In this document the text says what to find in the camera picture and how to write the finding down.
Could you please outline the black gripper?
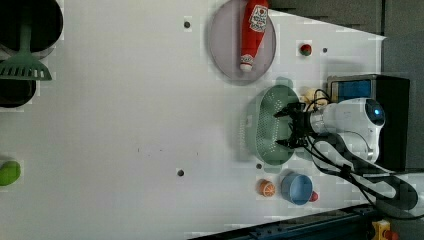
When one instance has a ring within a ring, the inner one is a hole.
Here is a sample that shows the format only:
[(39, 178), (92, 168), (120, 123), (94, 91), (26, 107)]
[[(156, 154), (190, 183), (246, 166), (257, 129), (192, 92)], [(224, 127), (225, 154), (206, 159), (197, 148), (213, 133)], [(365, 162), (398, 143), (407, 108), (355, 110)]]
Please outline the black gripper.
[(310, 123), (310, 111), (305, 110), (304, 103), (289, 103), (282, 110), (274, 114), (274, 117), (290, 116), (291, 136), (289, 139), (276, 140), (275, 143), (286, 148), (295, 149), (308, 145), (307, 137), (314, 133)]

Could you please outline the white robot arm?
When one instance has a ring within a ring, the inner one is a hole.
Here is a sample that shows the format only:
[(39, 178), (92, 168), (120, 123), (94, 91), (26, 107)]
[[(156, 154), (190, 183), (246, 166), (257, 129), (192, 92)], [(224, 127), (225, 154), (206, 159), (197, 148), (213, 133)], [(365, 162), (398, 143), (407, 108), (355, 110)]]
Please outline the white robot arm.
[(321, 172), (348, 181), (380, 204), (415, 215), (423, 210), (421, 171), (395, 172), (376, 164), (386, 123), (377, 101), (356, 98), (312, 111), (303, 103), (289, 103), (274, 116), (288, 117), (291, 130), (278, 143), (306, 148)]

